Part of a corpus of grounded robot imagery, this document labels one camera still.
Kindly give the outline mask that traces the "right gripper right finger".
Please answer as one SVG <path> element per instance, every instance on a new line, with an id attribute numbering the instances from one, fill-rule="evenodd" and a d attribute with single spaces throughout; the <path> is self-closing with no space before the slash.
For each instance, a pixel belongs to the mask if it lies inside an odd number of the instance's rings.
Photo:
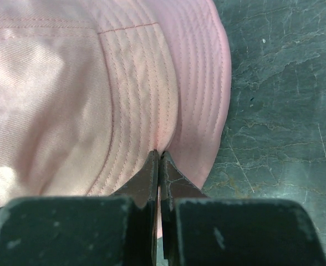
<path id="1" fill-rule="evenodd" d="M 160 160 L 161 219 L 164 258 L 169 262 L 209 262 L 205 232 L 207 197 L 165 151 Z"/>

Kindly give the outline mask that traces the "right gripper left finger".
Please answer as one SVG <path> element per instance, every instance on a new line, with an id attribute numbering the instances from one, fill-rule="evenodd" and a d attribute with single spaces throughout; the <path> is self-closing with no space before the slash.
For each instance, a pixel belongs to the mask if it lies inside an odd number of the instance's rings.
<path id="1" fill-rule="evenodd" d="M 124 262 L 156 262 L 159 154 L 150 151 L 143 167 L 113 193 L 132 200 L 124 235 Z"/>

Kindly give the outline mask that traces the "pink bucket hat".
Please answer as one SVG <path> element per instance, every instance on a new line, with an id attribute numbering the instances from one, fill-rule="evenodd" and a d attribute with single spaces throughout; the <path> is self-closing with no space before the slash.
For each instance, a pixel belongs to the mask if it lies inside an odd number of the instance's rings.
<path id="1" fill-rule="evenodd" d="M 113 193 L 170 144 L 178 102 L 146 1 L 0 1 L 0 207 Z"/>
<path id="2" fill-rule="evenodd" d="M 231 53 L 212 1 L 150 1 L 167 41 L 179 90 L 175 134 L 168 151 L 201 188 L 216 159 L 231 93 Z"/>

